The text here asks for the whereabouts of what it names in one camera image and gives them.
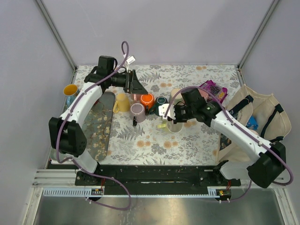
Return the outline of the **light green faceted mug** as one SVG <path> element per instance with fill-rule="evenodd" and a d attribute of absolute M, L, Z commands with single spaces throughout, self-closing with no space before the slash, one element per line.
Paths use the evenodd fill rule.
<path fill-rule="evenodd" d="M 162 129 L 169 133 L 179 133 L 183 128 L 183 123 L 174 124 L 172 121 L 163 121 L 162 123 L 157 125 L 158 129 Z"/>

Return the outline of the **blue floral mug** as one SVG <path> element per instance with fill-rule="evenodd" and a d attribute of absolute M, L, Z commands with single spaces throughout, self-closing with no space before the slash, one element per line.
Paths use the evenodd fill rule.
<path fill-rule="evenodd" d="M 67 97 L 66 99 L 67 107 L 70 107 L 70 105 L 73 103 L 75 98 L 78 96 L 79 92 L 80 92 L 79 88 L 75 84 L 69 84 L 64 88 L 63 93 Z"/>

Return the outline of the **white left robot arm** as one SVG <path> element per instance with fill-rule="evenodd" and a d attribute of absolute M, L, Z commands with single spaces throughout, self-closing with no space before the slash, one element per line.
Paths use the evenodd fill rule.
<path fill-rule="evenodd" d="M 99 163 L 86 149 L 87 138 L 82 131 L 82 125 L 92 106 L 111 86 L 121 87 L 125 93 L 147 94 L 135 70 L 120 73 L 115 66 L 115 58 L 100 56 L 98 65 L 85 77 L 84 84 L 72 104 L 60 117 L 49 120 L 51 146 L 57 153 L 73 160 L 86 173 L 85 179 L 91 185 L 100 183 L 102 174 L 96 170 Z"/>

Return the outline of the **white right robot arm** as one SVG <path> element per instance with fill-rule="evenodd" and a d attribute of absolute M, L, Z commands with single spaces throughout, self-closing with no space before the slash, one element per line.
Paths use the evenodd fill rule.
<path fill-rule="evenodd" d="M 181 94 L 184 105 L 169 105 L 165 113 L 175 122 L 196 119 L 208 127 L 224 134 L 237 144 L 250 158 L 250 162 L 225 161 L 213 174 L 214 182 L 220 186 L 231 179 L 251 180 L 256 185 L 267 188 L 276 183 L 275 179 L 288 168 L 285 146 L 280 142 L 270 142 L 255 135 L 239 123 L 217 101 L 207 103 L 199 93 L 199 87 L 185 87 Z"/>

